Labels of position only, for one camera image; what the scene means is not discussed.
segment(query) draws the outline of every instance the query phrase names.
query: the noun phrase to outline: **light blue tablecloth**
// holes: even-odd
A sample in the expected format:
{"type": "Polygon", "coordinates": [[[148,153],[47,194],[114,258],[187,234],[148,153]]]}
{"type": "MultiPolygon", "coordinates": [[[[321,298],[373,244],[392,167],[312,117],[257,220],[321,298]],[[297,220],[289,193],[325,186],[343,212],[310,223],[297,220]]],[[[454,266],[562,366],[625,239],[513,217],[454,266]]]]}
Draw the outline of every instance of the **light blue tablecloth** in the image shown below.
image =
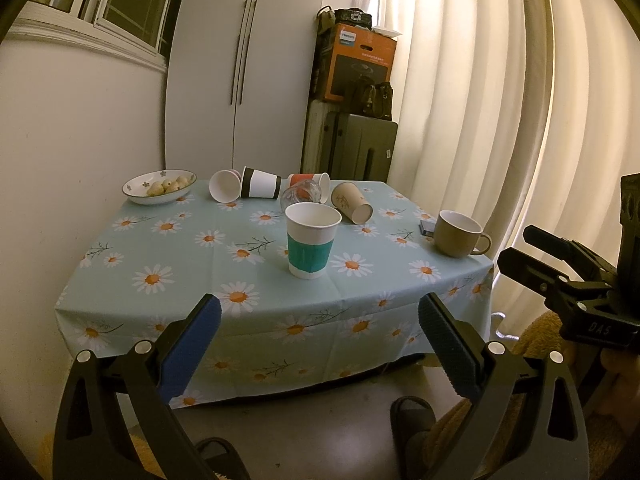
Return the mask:
{"type": "Polygon", "coordinates": [[[374,215],[364,226],[342,222],[328,272],[313,281],[289,273],[276,200],[219,204],[197,182],[180,202],[125,202],[56,303],[70,352],[127,352],[211,292],[223,321],[172,401],[183,406],[293,390],[430,352],[417,320],[427,292],[488,338],[492,262],[439,254],[420,235],[418,206],[381,182],[357,184],[374,215]]]}

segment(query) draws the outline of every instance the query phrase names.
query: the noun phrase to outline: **mug handle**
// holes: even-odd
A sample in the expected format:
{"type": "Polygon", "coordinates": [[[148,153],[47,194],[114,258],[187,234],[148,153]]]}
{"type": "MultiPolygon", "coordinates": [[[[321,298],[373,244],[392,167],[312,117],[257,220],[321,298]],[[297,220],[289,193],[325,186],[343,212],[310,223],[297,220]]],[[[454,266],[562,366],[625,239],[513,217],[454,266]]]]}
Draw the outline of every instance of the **mug handle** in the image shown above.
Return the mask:
{"type": "Polygon", "coordinates": [[[478,251],[477,249],[474,249],[473,251],[471,251],[469,254],[471,254],[472,256],[480,256],[481,254],[487,253],[489,249],[491,249],[491,244],[494,243],[494,241],[491,240],[491,237],[487,233],[482,233],[480,237],[486,238],[489,243],[484,251],[478,251]]]}

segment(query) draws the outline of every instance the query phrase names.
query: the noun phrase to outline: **window sill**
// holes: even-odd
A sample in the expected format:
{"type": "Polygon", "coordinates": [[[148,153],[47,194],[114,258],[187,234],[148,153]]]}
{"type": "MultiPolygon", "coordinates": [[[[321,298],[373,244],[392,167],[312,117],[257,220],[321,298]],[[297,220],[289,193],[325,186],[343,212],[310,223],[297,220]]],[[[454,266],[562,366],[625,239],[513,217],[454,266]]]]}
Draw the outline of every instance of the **window sill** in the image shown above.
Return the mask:
{"type": "Polygon", "coordinates": [[[66,12],[34,2],[25,4],[9,29],[7,38],[67,44],[130,61],[158,72],[165,73],[167,70],[164,56],[149,52],[66,12]]]}

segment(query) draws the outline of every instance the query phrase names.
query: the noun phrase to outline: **white and teal paper cup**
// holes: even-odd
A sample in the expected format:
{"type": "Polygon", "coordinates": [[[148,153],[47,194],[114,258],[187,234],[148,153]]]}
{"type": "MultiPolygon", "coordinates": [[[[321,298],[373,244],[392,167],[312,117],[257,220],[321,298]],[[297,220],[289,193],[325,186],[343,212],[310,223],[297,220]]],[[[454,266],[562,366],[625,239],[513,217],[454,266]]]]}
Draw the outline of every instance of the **white and teal paper cup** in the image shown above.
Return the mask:
{"type": "Polygon", "coordinates": [[[292,204],[284,214],[289,239],[289,270],[304,280],[319,278],[326,272],[342,215],[331,206],[313,202],[292,204]]]}

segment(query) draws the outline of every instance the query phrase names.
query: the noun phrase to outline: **blue gripper pad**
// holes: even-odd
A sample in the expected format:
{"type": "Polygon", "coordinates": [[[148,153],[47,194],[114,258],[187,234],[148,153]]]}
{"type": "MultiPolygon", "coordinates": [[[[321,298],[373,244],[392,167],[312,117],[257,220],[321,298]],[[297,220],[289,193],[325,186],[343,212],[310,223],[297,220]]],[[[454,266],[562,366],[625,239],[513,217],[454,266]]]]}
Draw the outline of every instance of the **blue gripper pad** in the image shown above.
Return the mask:
{"type": "Polygon", "coordinates": [[[465,321],[456,321],[437,294],[420,298],[418,320],[456,393],[476,402],[482,394],[484,341],[465,321]]]}
{"type": "MultiPolygon", "coordinates": [[[[184,328],[160,363],[158,393],[165,404],[169,403],[172,397],[184,393],[204,352],[218,331],[221,318],[220,300],[206,294],[187,319],[178,322],[184,324],[184,328]]],[[[170,336],[172,325],[173,323],[167,327],[162,336],[170,336]]]]}

